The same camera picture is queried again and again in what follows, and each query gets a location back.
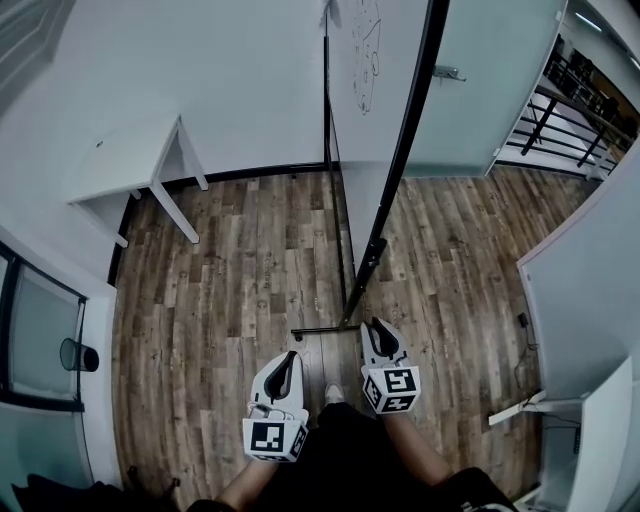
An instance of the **metal railing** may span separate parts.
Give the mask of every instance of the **metal railing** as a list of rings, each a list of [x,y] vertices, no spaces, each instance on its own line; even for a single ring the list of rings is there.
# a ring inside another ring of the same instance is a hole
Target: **metal railing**
[[[531,125],[532,130],[527,131],[516,127],[513,131],[514,135],[528,137],[526,142],[517,142],[513,138],[507,142],[507,146],[521,148],[523,156],[529,151],[538,151],[573,160],[577,162],[577,167],[587,164],[594,166],[596,170],[601,169],[610,173],[633,144],[633,139],[594,114],[586,106],[540,85],[536,87],[535,93],[547,98],[548,105],[543,108],[530,101],[529,110],[533,118],[525,112],[520,120]],[[579,121],[555,110],[559,104],[578,112],[582,120]],[[571,126],[564,128],[557,126],[559,123],[554,122],[556,119],[561,119]],[[556,138],[552,135],[553,133],[563,134],[564,137]],[[569,148],[570,151],[563,151],[563,148]]]

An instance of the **sneaker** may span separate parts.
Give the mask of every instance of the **sneaker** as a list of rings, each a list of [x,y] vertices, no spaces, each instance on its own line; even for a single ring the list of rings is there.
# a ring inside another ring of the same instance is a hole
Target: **sneaker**
[[[342,390],[342,386],[337,382],[330,382],[327,384],[327,389],[324,390],[324,402],[325,405],[344,402],[344,391]]]

